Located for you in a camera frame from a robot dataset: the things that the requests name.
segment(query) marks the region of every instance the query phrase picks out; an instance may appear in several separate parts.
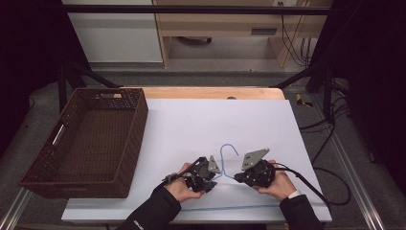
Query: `black jacket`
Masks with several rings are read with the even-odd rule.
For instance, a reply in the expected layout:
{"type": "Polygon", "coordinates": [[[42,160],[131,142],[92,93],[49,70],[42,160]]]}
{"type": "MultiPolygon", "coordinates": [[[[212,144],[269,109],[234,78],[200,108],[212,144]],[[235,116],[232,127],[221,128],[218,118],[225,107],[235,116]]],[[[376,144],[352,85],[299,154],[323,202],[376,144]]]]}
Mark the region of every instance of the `black jacket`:
{"type": "MultiPolygon", "coordinates": [[[[286,198],[280,204],[291,230],[323,229],[305,195],[286,198]]],[[[181,206],[167,189],[162,188],[137,208],[118,230],[162,230],[180,212],[181,206]]]]}

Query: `person's left hand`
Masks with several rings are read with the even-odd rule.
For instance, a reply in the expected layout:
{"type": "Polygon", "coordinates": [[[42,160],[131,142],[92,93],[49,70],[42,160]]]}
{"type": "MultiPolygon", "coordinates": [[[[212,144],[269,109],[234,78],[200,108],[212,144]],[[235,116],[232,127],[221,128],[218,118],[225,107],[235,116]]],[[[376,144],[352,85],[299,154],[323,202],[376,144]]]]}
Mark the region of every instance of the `person's left hand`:
{"type": "MultiPolygon", "coordinates": [[[[185,163],[178,173],[181,173],[190,165],[191,163],[185,163]]],[[[166,185],[165,188],[181,203],[190,198],[200,198],[206,193],[205,191],[194,192],[190,190],[186,186],[185,178],[183,177],[173,180],[170,184],[166,185]]]]}

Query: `white wall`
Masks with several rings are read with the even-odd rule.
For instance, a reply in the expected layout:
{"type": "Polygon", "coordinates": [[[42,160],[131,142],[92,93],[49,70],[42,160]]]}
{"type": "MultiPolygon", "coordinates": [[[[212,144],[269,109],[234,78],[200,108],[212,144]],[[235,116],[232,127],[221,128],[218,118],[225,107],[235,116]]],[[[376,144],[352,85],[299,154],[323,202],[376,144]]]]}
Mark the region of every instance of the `white wall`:
{"type": "MultiPolygon", "coordinates": [[[[150,0],[62,0],[64,4],[152,5],[150,0]]],[[[89,62],[162,62],[153,14],[69,13],[89,62]]]]}

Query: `woven plastic basket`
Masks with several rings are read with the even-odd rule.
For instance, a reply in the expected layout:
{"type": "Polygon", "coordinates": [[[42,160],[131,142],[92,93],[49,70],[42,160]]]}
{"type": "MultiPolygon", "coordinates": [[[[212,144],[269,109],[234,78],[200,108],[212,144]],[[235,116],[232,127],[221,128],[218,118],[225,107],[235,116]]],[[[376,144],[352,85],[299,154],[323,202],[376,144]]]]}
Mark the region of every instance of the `woven plastic basket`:
{"type": "Polygon", "coordinates": [[[45,198],[127,197],[147,113],[141,88],[76,89],[20,186],[45,198]]]}

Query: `white table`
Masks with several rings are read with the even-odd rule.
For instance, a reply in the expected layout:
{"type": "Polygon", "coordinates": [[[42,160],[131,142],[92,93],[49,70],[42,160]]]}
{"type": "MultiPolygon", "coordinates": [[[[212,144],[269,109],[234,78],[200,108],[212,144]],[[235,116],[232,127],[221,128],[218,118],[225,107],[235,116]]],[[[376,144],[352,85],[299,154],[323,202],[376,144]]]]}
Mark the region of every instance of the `white table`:
{"type": "MultiPolygon", "coordinates": [[[[70,199],[63,220],[107,222],[126,219],[169,173],[199,156],[214,155],[229,175],[240,173],[243,154],[271,149],[264,157],[275,159],[301,173],[321,191],[305,145],[287,100],[147,99],[147,126],[137,168],[126,199],[70,199]]],[[[331,221],[327,207],[306,185],[289,174],[306,194],[320,221],[331,221]]],[[[284,221],[279,202],[258,195],[245,184],[222,176],[212,191],[198,200],[182,203],[174,222],[273,222],[284,221]]]]}

